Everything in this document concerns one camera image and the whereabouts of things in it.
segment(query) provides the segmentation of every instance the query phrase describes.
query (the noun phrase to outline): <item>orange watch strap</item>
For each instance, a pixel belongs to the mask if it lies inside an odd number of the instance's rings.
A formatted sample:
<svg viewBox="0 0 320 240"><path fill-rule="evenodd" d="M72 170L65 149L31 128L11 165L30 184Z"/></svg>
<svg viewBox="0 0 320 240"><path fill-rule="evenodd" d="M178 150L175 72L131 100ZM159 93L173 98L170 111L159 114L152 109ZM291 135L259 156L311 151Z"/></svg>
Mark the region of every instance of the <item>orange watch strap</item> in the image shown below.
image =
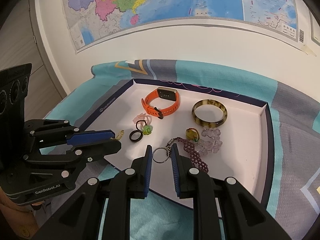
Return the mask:
<svg viewBox="0 0 320 240"><path fill-rule="evenodd" d="M159 111L161 111L163 116L173 114L179 108L179 105L180 105L179 93L175 93L175 95L176 95L176 101L174 102L174 104L172 106L169 106L165 109L159 109ZM147 112L147 114L150 114L150 115L156 116L156 117L160 117L159 112L156 111L152 106L149 105L149 103L152 100L154 100L158 97L159 97L158 90L156 89L156 90L153 90L149 95L147 95L144 100L143 100L143 98L141 99L142 106L143 106L144 110Z"/></svg>

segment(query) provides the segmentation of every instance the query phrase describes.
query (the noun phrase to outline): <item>green flower charm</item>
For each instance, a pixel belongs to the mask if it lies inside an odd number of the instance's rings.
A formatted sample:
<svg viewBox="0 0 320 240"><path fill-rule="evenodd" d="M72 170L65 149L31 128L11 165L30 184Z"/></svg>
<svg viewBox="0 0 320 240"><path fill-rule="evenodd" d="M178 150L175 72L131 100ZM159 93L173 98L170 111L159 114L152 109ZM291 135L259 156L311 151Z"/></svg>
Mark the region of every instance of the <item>green flower charm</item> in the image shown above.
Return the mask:
<svg viewBox="0 0 320 240"><path fill-rule="evenodd" d="M143 135L149 135L152 131L152 126L151 125L145 125L143 127Z"/></svg>

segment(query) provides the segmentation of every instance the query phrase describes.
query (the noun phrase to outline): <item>purple beaded strap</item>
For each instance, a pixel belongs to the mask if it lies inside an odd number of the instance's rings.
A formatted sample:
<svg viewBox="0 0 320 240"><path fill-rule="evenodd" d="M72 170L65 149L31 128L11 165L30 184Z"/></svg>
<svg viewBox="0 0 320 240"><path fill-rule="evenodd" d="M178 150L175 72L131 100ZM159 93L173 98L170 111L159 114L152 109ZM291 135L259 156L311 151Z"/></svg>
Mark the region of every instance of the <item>purple beaded strap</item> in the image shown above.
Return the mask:
<svg viewBox="0 0 320 240"><path fill-rule="evenodd" d="M195 144L187 139L183 139L181 137L176 137L171 139L166 147L170 147L170 144L173 143L173 141L178 141L183 143L183 149L189 154L190 160L194 167L198 168L201 171L204 171L205 173L209 172L208 165L201 160L200 154L196 152L195 150Z"/></svg>

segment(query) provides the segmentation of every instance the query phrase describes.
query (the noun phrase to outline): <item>smartwatch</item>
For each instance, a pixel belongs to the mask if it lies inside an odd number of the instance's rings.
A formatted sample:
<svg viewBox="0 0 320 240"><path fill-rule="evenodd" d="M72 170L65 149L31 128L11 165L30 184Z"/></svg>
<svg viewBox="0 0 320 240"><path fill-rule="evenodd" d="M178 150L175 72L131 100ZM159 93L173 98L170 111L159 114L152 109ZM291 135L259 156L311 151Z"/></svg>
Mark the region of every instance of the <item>smartwatch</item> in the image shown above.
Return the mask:
<svg viewBox="0 0 320 240"><path fill-rule="evenodd" d="M156 98L174 101L174 104L165 109L157 109L156 107L149 105L150 102ZM177 111L180 106L180 97L178 91L175 89L159 87L147 95L145 99L142 98L141 103L147 114L156 116L159 119L163 119L164 116L173 114L175 111Z"/></svg>

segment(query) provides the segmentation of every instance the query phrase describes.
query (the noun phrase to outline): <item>button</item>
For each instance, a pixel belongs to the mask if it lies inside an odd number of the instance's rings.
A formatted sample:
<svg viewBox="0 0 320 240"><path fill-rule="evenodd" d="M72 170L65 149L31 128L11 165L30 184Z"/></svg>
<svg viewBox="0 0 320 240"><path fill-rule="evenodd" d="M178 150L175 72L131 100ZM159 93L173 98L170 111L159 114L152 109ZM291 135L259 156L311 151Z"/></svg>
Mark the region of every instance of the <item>button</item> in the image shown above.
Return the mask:
<svg viewBox="0 0 320 240"><path fill-rule="evenodd" d="M29 231L26 229L25 226L20 226L19 229L20 229L20 232L22 233L22 235L23 235L24 237L29 237L29 236L30 236L30 233L29 233Z"/></svg>

